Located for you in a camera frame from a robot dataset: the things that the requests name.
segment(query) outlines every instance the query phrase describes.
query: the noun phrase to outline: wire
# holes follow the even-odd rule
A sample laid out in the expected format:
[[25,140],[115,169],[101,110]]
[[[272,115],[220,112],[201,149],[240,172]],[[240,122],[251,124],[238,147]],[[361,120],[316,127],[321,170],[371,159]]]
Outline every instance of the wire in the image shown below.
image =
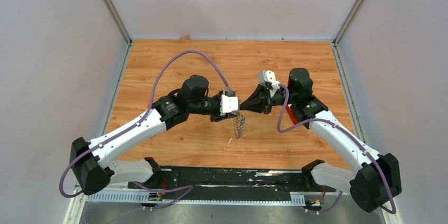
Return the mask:
[[163,178],[163,179],[162,179],[162,183],[163,183],[163,187],[162,187],[162,189],[163,189],[163,190],[166,190],[166,178]]
[[322,186],[322,197],[319,201],[322,201],[322,205],[325,203],[325,185]]
[[147,187],[144,187],[143,185],[141,185],[138,182],[133,182],[136,186],[140,187],[143,190],[147,190],[149,192],[156,192],[156,193],[169,193],[169,192],[176,192],[176,191],[181,191],[184,189],[187,189],[187,191],[185,191],[182,195],[180,195],[178,198],[174,199],[173,201],[171,201],[170,203],[167,204],[163,204],[161,206],[157,206],[157,207],[151,207],[152,210],[157,210],[157,209],[162,209],[162,208],[167,208],[171,205],[173,205],[174,203],[178,202],[179,200],[181,200],[185,195],[187,195],[188,193],[190,193],[191,190],[193,190],[193,186],[192,185],[186,185],[186,186],[182,186],[182,187],[178,187],[175,189],[170,189],[170,190],[156,190],[156,189],[150,189]]
[[304,208],[304,209],[305,209],[305,212],[310,212],[310,213],[315,214],[315,215],[318,215],[318,214],[321,214],[321,213],[327,213],[327,212],[333,210],[336,207],[336,205],[339,203],[339,201],[341,201],[341,199],[342,199],[342,191],[339,192],[338,198],[336,198],[336,201],[328,209],[325,209],[325,210],[322,210],[322,211],[308,210],[306,208]]
[[[224,75],[222,75],[222,73],[221,73],[221,71],[219,70],[219,68],[216,66],[216,64],[215,64],[215,63],[214,63],[214,62],[213,62],[207,55],[205,55],[204,53],[202,53],[202,52],[200,52],[200,51],[187,50],[187,51],[184,51],[184,52],[179,53],[178,55],[176,55],[175,57],[173,57],[170,61],[168,61],[168,63],[162,68],[162,70],[160,71],[160,73],[157,75],[157,78],[155,79],[155,82],[154,82],[153,89],[152,89],[152,91],[151,91],[151,97],[150,97],[150,102],[149,102],[149,104],[148,104],[148,108],[146,109],[145,114],[140,118],[140,120],[139,120],[137,123],[141,123],[141,122],[143,122],[143,121],[148,117],[148,115],[150,114],[150,112],[151,112],[151,105],[152,105],[152,103],[154,102],[155,89],[156,89],[156,87],[157,87],[158,81],[159,81],[160,78],[162,77],[162,74],[165,72],[165,70],[168,68],[168,66],[171,65],[171,63],[174,62],[174,60],[176,60],[176,59],[180,58],[181,56],[183,56],[183,55],[185,55],[185,54],[188,54],[188,53],[195,53],[195,54],[198,54],[198,55],[201,55],[202,57],[204,57],[204,58],[205,58],[205,59],[206,59],[206,60],[213,66],[213,68],[216,70],[216,72],[218,73],[218,75],[219,75],[219,77],[221,78],[222,82],[224,82],[224,85],[226,85],[226,87],[227,87],[227,91],[232,92],[232,90],[231,90],[231,88],[230,88],[230,86],[229,86],[229,83],[227,83],[227,80],[224,78]],[[120,137],[120,136],[126,134],[126,133],[129,132],[130,130],[134,129],[134,128],[137,126],[137,123],[132,124],[132,125],[129,126],[128,128],[124,129],[123,131],[121,131],[121,132],[115,134],[114,136],[112,136],[112,137],[106,139],[105,141],[101,142],[101,144],[106,145],[107,143],[113,141],[114,139],[116,139],[116,138],[118,138],[118,137]],[[66,179],[66,176],[67,176],[68,172],[70,171],[70,169],[71,169],[72,167],[74,167],[74,165],[75,165],[81,158],[83,158],[84,156],[90,154],[91,152],[95,151],[95,150],[98,149],[98,148],[99,148],[99,145],[96,145],[96,146],[94,146],[94,147],[88,149],[87,151],[83,152],[82,154],[80,154],[79,156],[77,156],[73,161],[71,161],[70,164],[69,164],[69,165],[66,167],[66,169],[64,170],[64,172],[62,172],[62,176],[61,176],[61,179],[60,179],[60,181],[59,181],[59,192],[61,193],[61,195],[62,195],[63,197],[65,197],[65,198],[74,198],[74,197],[79,196],[80,194],[83,193],[83,191],[81,190],[81,191],[78,191],[78,192],[75,193],[75,194],[67,194],[67,193],[64,191],[64,180]]]
[[[299,126],[301,126],[303,124],[306,124],[306,123],[309,123],[309,122],[324,122],[324,123],[327,123],[327,124],[331,125],[332,127],[336,128],[336,129],[338,129],[339,131],[343,132],[345,135],[347,135],[347,137],[349,137],[359,147],[359,149],[361,151],[364,152],[366,150],[366,148],[361,143],[359,143],[356,140],[356,138],[353,135],[351,135],[347,130],[343,129],[342,127],[340,127],[339,125],[337,125],[337,124],[335,124],[335,123],[333,123],[331,121],[328,121],[328,120],[325,120],[325,119],[321,119],[321,118],[306,119],[306,120],[300,121],[298,124],[295,124],[295,125],[287,128],[287,129],[282,130],[281,129],[282,118],[283,118],[283,114],[285,113],[286,106],[288,104],[288,99],[290,97],[290,91],[288,90],[288,87],[283,85],[283,84],[279,84],[279,86],[282,87],[283,89],[285,89],[286,98],[285,98],[285,101],[283,102],[282,111],[280,112],[280,116],[278,117],[278,121],[277,121],[277,131],[278,132],[286,133],[286,132],[289,132],[289,131],[291,131],[292,129],[294,129],[296,127],[299,127]],[[384,187],[386,188],[387,197],[389,198],[390,206],[391,206],[392,209],[391,210],[387,209],[384,206],[380,206],[380,207],[383,210],[385,210],[386,212],[388,212],[388,213],[395,214],[397,212],[397,208],[395,206],[394,197],[392,197],[392,192],[390,191],[389,184],[387,183],[386,176],[384,175],[384,172],[382,171],[382,169],[379,166],[378,162],[375,160],[375,158],[372,157],[372,155],[369,152],[366,152],[366,156],[367,156],[367,158],[369,158],[372,161],[372,163],[374,164],[375,168],[377,169],[377,171],[379,173],[379,176],[381,177],[381,180],[382,180],[382,182],[384,184]]]

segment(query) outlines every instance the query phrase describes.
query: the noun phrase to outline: wooden floor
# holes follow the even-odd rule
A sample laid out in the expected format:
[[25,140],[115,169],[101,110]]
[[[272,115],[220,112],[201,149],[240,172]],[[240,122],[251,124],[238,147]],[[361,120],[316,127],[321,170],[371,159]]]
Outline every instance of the wooden floor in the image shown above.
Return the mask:
[[[173,56],[190,49],[211,57],[241,100],[255,90],[257,74],[262,69],[274,71],[277,79],[287,84],[292,68],[307,68],[314,81],[314,94],[352,130],[330,43],[136,40],[110,119],[109,132],[145,110],[161,68]],[[225,89],[213,67],[202,57],[190,54],[168,67],[157,86],[155,100],[181,87],[192,74],[205,76],[210,81],[210,95]],[[246,125],[240,139],[234,136],[231,119],[211,123],[208,116],[190,115],[185,123],[145,140],[120,159],[140,160],[150,156],[166,165],[299,169],[319,158],[335,166],[348,167],[336,151],[305,127],[285,134],[277,132],[279,111],[280,107],[274,107],[269,115],[243,111]],[[282,125],[282,128],[292,125],[287,115]]]

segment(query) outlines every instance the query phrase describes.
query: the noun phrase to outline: purple cable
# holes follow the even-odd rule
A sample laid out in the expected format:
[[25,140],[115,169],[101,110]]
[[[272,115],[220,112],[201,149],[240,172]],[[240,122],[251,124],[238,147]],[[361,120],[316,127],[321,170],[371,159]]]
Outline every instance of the purple cable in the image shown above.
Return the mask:
[[[118,219],[120,219],[120,218],[122,218],[122,217],[124,217],[124,216],[126,216],[126,215],[128,215],[128,214],[131,214],[131,213],[133,213],[133,212],[136,212],[136,211],[138,211],[138,210],[146,210],[146,209],[149,209],[150,211],[152,211],[152,210],[157,210],[157,209],[167,208],[167,207],[169,207],[169,206],[172,206],[174,203],[178,202],[179,200],[181,200],[185,195],[187,195],[188,193],[190,193],[191,190],[193,190],[193,186],[192,186],[192,185],[182,186],[182,187],[178,187],[178,188],[175,188],[175,189],[169,189],[169,190],[157,190],[157,189],[150,189],[150,188],[144,187],[143,185],[141,185],[141,184],[138,183],[138,182],[134,182],[134,184],[135,184],[136,186],[140,187],[140,188],[143,189],[143,190],[147,190],[147,191],[149,191],[149,192],[156,192],[156,193],[169,193],[169,192],[181,191],[181,190],[184,190],[184,189],[187,189],[187,191],[185,191],[182,195],[180,195],[178,198],[174,199],[174,200],[171,201],[170,203],[163,204],[163,205],[161,205],[161,206],[157,206],[157,207],[146,207],[146,208],[141,208],[141,207],[139,207],[139,208],[135,208],[135,209],[132,209],[132,210],[130,210],[130,211],[127,211],[127,212],[123,213],[122,215],[120,215],[120,216],[118,216],[117,218],[115,218],[115,219],[109,221],[109,222],[106,223],[106,224],[114,223],[114,222],[117,221]],[[85,213],[87,212],[88,209],[90,209],[90,208],[87,208],[87,206],[85,206],[85,209],[84,209],[84,211],[83,211],[83,213],[82,213],[82,223],[83,223],[83,224],[87,224]]]
[[170,190],[156,190],[156,189],[150,189],[147,187],[144,187],[143,185],[141,185],[138,182],[134,182],[134,184],[140,188],[142,188],[143,190],[147,190],[149,192],[157,192],[157,193],[169,193],[169,192],[175,192],[175,191],[180,191],[180,190],[184,190],[187,189],[187,191],[185,191],[182,195],[180,195],[177,199],[174,199],[173,201],[171,201],[170,203],[167,204],[163,204],[161,206],[158,207],[151,207],[150,209],[152,210],[157,210],[157,209],[162,209],[162,208],[167,208],[169,206],[171,206],[172,204],[178,202],[179,200],[181,200],[185,195],[187,195],[188,193],[190,193],[191,190],[193,190],[193,186],[192,185],[187,185],[187,186],[182,186],[182,187],[178,187],[175,189],[170,189]]
[[[283,102],[282,111],[280,112],[280,116],[278,117],[278,122],[277,122],[277,130],[278,130],[278,132],[286,133],[286,132],[289,132],[290,130],[292,130],[292,129],[296,128],[296,127],[299,127],[299,126],[301,126],[303,124],[306,124],[306,123],[309,123],[309,122],[324,122],[324,123],[327,123],[327,124],[333,126],[336,129],[340,130],[345,135],[347,135],[347,137],[349,137],[359,147],[359,149],[361,151],[364,152],[366,150],[366,148],[361,143],[359,143],[356,140],[356,138],[353,137],[348,131],[346,131],[345,129],[343,129],[339,125],[336,125],[335,123],[333,123],[331,121],[328,121],[328,120],[325,120],[325,119],[320,119],[320,118],[306,119],[306,120],[300,121],[298,124],[295,124],[295,125],[287,128],[287,129],[282,130],[280,128],[280,125],[282,124],[282,118],[283,118],[283,114],[285,113],[285,110],[286,110],[286,105],[288,105],[288,99],[290,97],[290,91],[288,90],[288,87],[283,85],[283,84],[279,84],[279,86],[282,87],[283,89],[285,89],[286,98],[285,98],[285,101]],[[384,172],[382,171],[382,169],[379,166],[378,162],[375,160],[375,158],[372,157],[372,155],[369,152],[366,153],[366,156],[367,156],[367,158],[369,158],[372,161],[372,163],[374,164],[375,168],[378,170],[379,176],[381,177],[381,180],[382,180],[382,182],[384,184],[384,187],[386,188],[387,197],[389,198],[389,202],[390,202],[390,206],[392,207],[392,210],[387,209],[384,206],[380,206],[380,207],[382,209],[384,209],[388,213],[395,214],[397,212],[397,208],[395,207],[394,197],[392,197],[392,192],[390,191],[389,184],[387,183],[387,180],[386,180],[386,176],[384,175]]]
[[[162,77],[162,74],[165,72],[165,70],[168,68],[169,65],[171,65],[171,63],[174,62],[174,60],[180,58],[181,56],[188,54],[188,53],[195,53],[198,55],[201,55],[202,57],[204,57],[205,59],[207,59],[207,61],[213,66],[213,68],[216,70],[216,72],[218,73],[219,77],[221,77],[222,82],[224,82],[224,85],[226,85],[227,90],[228,91],[232,91],[229,83],[227,83],[227,80],[224,78],[224,75],[222,75],[221,71],[219,70],[219,68],[216,66],[216,64],[204,53],[200,52],[200,51],[195,51],[195,50],[187,50],[184,52],[179,53],[177,56],[173,57],[170,61],[168,61],[168,63],[162,68],[162,70],[160,71],[160,73],[157,75],[157,78],[155,79],[154,82],[154,86],[153,89],[151,91],[151,97],[150,97],[150,103],[148,104],[148,108],[146,109],[145,114],[143,114],[143,116],[140,118],[140,120],[138,121],[138,123],[141,123],[145,120],[145,118],[148,117],[148,115],[151,112],[151,105],[154,101],[154,95],[155,95],[155,89],[157,87],[158,81],[160,80],[160,78]],[[129,126],[128,128],[124,129],[123,131],[115,134],[114,136],[106,139],[105,141],[101,142],[103,145],[106,145],[107,143],[113,141],[114,139],[122,136],[123,134],[127,133],[128,131],[134,129],[137,126],[137,123],[132,124],[131,126]],[[67,174],[69,173],[70,169],[75,165],[75,163],[77,163],[81,158],[83,158],[84,156],[90,154],[91,152],[95,151],[96,149],[98,149],[99,146],[96,145],[90,149],[88,149],[87,151],[83,152],[82,154],[80,154],[78,157],[76,157],[73,161],[70,162],[70,164],[66,167],[66,169],[64,170],[64,172],[62,173],[61,179],[59,181],[59,192],[61,193],[61,195],[65,198],[74,198],[78,195],[80,195],[81,193],[83,193],[83,191],[78,191],[75,194],[67,194],[64,192],[64,180],[66,179]]]
[[334,207],[336,207],[336,205],[339,203],[339,201],[341,201],[342,199],[342,191],[339,192],[338,198],[336,198],[336,201],[333,203],[332,206],[330,206],[328,209],[322,210],[322,211],[314,211],[314,210],[308,210],[308,212],[312,213],[312,214],[321,214],[321,213],[327,213],[331,210],[334,209]]

